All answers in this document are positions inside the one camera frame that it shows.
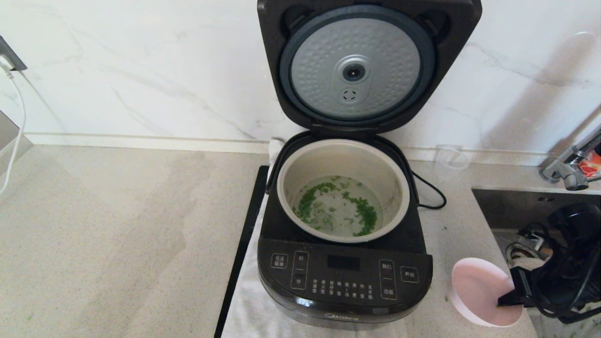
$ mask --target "wall outlet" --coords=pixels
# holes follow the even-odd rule
[[[4,39],[0,36],[0,54],[6,55],[10,62],[13,63],[14,68],[11,70],[25,70],[27,66],[21,61],[21,59],[17,56],[17,54],[13,51],[13,49],[4,41]]]

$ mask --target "pink bowl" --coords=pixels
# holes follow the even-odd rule
[[[523,306],[497,307],[497,299],[514,289],[513,280],[493,263],[464,258],[453,267],[449,298],[457,311],[478,325],[510,327]]]

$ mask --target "beige countertop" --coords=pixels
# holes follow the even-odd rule
[[[212,336],[263,164],[266,155],[34,146],[0,196],[0,337]],[[508,329],[468,322],[446,285],[464,257],[508,271],[471,188],[565,190],[532,167],[472,165],[447,182],[432,163],[412,168],[448,206],[419,212],[434,276],[404,319],[407,336],[535,337],[526,315]]]

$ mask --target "white cable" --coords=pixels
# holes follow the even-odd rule
[[[25,102],[23,101],[23,96],[21,95],[21,91],[16,83],[14,83],[13,75],[9,70],[6,70],[6,77],[13,84],[15,92],[17,92],[17,96],[19,97],[19,103],[21,105],[21,111],[23,112],[23,123],[19,128],[19,133],[17,134],[17,140],[14,142],[13,154],[10,156],[10,160],[8,161],[8,169],[6,170],[6,178],[4,179],[4,186],[0,189],[0,195],[4,192],[6,187],[8,186],[8,181],[10,180],[10,172],[13,169],[14,160],[17,157],[17,151],[19,149],[19,143],[21,142],[21,137],[23,136],[23,131],[25,130],[25,122],[27,120],[27,115],[25,113]]]

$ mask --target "power cord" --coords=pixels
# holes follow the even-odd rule
[[[426,204],[418,204],[417,206],[421,206],[421,207],[424,207],[426,209],[438,210],[438,209],[442,209],[443,207],[445,207],[445,205],[447,205],[447,198],[446,198],[445,194],[442,193],[442,191],[440,191],[432,183],[430,183],[430,182],[424,180],[423,178],[421,178],[419,175],[417,175],[415,173],[415,171],[412,171],[412,173],[413,173],[413,175],[415,177],[417,177],[420,181],[424,182],[427,186],[431,187],[434,191],[436,191],[442,197],[442,204],[441,205],[430,206],[430,205],[426,205]]]
[[[0,68],[4,71],[4,75],[10,82],[13,84],[14,90],[17,93],[17,97],[19,98],[19,103],[21,105],[21,111],[23,112],[23,123],[19,128],[19,133],[17,134],[17,139],[14,142],[13,154],[10,156],[10,160],[8,160],[8,168],[6,170],[6,178],[4,179],[4,185],[0,188],[0,195],[4,192],[6,187],[8,186],[8,181],[10,181],[10,173],[13,170],[13,164],[17,157],[17,151],[19,149],[19,143],[21,142],[21,138],[23,137],[23,131],[25,130],[25,122],[27,121],[27,114],[25,112],[25,103],[23,101],[23,96],[21,95],[21,91],[19,87],[14,82],[13,74],[11,73],[11,69],[13,69],[13,64],[10,60],[5,56],[0,54]]]

